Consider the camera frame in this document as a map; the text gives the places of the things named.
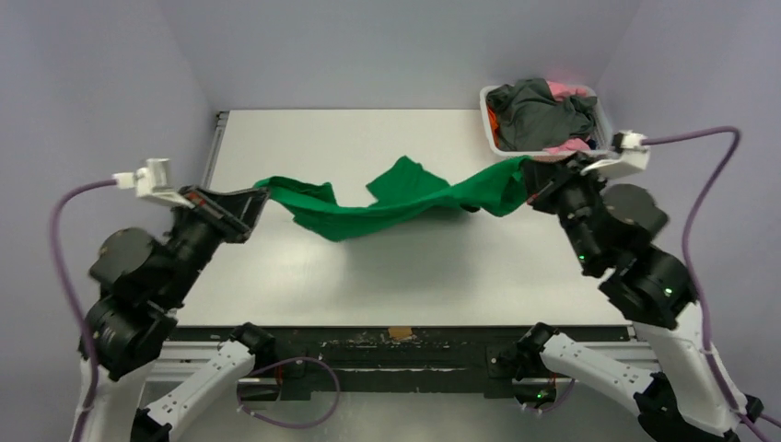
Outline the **green t shirt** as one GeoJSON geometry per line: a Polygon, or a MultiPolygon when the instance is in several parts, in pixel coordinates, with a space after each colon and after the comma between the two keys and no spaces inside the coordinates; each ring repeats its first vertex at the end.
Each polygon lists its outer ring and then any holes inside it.
{"type": "Polygon", "coordinates": [[[366,185],[375,198],[368,206],[342,206],[329,182],[307,183],[283,176],[257,181],[293,222],[332,242],[375,234],[432,209],[484,210],[502,217],[528,198],[522,166],[529,157],[511,157],[450,184],[407,156],[366,185]]]}

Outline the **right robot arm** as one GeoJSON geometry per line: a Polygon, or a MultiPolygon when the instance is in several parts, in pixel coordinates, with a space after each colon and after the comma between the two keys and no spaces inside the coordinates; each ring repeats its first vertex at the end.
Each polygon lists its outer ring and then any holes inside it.
{"type": "Polygon", "coordinates": [[[609,184],[583,154],[524,159],[520,170],[528,205],[558,218],[582,273],[600,280],[659,369],[622,363],[537,323],[502,357],[515,379],[549,371],[580,381],[621,404],[657,441],[737,440],[738,427],[753,426],[764,407],[723,373],[692,271],[655,245],[667,214],[647,190],[609,184]]]}

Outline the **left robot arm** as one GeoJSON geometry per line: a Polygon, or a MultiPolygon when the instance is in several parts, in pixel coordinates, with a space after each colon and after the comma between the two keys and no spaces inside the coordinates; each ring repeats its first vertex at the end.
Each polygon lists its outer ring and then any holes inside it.
{"type": "Polygon", "coordinates": [[[183,305],[220,245],[249,239],[269,199],[268,189],[210,192],[135,186],[144,200],[168,206],[165,241],[141,228],[119,230],[102,244],[90,277],[99,300],[84,319],[82,389],[72,430],[75,441],[174,441],[218,392],[248,372],[274,367],[271,337],[245,325],[216,359],[180,387],[140,405],[146,380],[183,305]]]}

